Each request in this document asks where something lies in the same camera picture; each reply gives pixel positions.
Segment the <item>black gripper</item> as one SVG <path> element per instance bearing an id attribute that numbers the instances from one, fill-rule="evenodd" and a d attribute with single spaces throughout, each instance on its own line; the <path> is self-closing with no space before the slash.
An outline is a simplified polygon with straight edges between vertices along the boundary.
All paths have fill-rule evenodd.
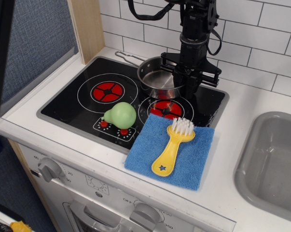
<path id="1" fill-rule="evenodd" d="M 221 70 L 207 60 L 209 39 L 181 38 L 179 53 L 162 53 L 161 69 L 172 73 L 174 87 L 185 85 L 184 98 L 191 99 L 201 83 L 216 87 Z"/>

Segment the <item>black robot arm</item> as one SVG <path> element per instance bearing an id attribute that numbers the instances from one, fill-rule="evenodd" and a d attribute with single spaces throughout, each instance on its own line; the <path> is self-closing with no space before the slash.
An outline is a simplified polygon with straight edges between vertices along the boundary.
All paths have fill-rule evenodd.
<path id="1" fill-rule="evenodd" d="M 216 87 L 221 69 L 207 60 L 207 54 L 216 55 L 209 49 L 210 34 L 220 40 L 214 30 L 219 15 L 215 0 L 170 0 L 170 3 L 180 5 L 180 53 L 162 53 L 161 69 L 172 73 L 175 87 L 183 87 L 181 96 L 190 99 L 200 84 Z"/>

